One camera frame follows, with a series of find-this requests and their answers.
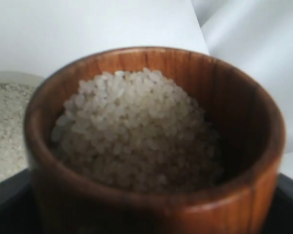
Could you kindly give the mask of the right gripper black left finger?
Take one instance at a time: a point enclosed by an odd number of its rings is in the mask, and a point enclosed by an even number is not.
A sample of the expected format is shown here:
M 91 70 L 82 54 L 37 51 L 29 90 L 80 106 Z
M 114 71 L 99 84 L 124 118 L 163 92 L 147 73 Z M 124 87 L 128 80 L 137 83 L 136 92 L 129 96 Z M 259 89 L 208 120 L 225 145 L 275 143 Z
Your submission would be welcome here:
M 42 234 L 27 169 L 0 182 L 0 234 Z

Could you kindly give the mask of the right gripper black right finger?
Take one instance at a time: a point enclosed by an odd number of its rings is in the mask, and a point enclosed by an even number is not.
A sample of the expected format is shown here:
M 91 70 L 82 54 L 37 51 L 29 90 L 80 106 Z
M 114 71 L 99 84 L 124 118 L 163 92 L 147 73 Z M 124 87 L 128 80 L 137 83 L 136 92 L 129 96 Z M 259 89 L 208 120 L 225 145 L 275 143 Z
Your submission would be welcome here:
M 269 214 L 267 234 L 293 234 L 293 179 L 280 174 Z

